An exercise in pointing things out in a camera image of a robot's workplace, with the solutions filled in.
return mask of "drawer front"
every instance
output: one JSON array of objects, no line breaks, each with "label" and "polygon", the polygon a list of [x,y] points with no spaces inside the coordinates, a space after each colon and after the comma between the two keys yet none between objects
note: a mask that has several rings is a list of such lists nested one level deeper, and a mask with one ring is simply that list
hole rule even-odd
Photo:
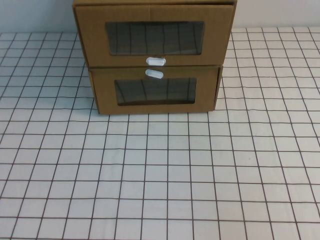
[{"label": "drawer front", "polygon": [[150,68],[106,68],[90,71],[101,114],[208,112],[214,110],[221,68],[163,67],[162,79]]},{"label": "drawer front", "polygon": [[166,66],[222,65],[233,5],[77,6],[89,67],[143,67],[148,57]]}]

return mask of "drawer window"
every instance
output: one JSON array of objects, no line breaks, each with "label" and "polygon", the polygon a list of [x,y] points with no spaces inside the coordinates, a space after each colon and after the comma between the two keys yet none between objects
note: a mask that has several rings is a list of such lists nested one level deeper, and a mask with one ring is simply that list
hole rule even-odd
[{"label": "drawer window", "polygon": [[196,78],[115,80],[119,106],[194,104]]},{"label": "drawer window", "polygon": [[107,22],[111,55],[200,55],[205,23]]}]

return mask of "brown cardboard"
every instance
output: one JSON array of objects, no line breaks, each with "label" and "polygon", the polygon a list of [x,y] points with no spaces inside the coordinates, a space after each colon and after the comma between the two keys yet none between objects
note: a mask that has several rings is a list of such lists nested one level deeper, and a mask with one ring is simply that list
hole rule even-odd
[{"label": "brown cardboard", "polygon": [[149,114],[186,113],[213,111],[222,68],[217,66],[163,67],[152,68],[164,73],[164,78],[196,78],[194,104],[153,104],[119,106],[116,97],[115,80],[144,79],[163,81],[146,77],[145,67],[92,68],[89,70],[95,100],[100,114]]},{"label": "brown cardboard", "polygon": [[[90,68],[146,67],[147,57],[165,58],[166,66],[213,66],[224,62],[235,6],[236,0],[75,0],[73,9]],[[184,21],[204,22],[199,55],[110,53],[106,23]]]}]

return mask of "white oval pull tab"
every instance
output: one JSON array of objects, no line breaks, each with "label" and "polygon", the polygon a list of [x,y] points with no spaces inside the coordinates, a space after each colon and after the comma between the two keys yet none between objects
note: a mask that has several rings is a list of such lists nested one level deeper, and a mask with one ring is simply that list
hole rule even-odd
[{"label": "white oval pull tab", "polygon": [[146,63],[149,66],[164,66],[166,64],[167,60],[165,58],[158,58],[158,57],[148,57],[146,59]]},{"label": "white oval pull tab", "polygon": [[145,74],[151,78],[162,79],[164,77],[164,73],[161,71],[156,71],[152,69],[145,70]]}]

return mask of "grid paper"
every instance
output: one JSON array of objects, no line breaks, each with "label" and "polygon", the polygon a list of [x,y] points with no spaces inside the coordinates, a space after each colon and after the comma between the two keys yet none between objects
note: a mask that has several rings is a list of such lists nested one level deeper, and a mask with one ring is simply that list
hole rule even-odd
[{"label": "grid paper", "polygon": [[76,33],[2,33],[0,239],[320,239],[319,48],[234,29],[216,111],[102,116]]}]

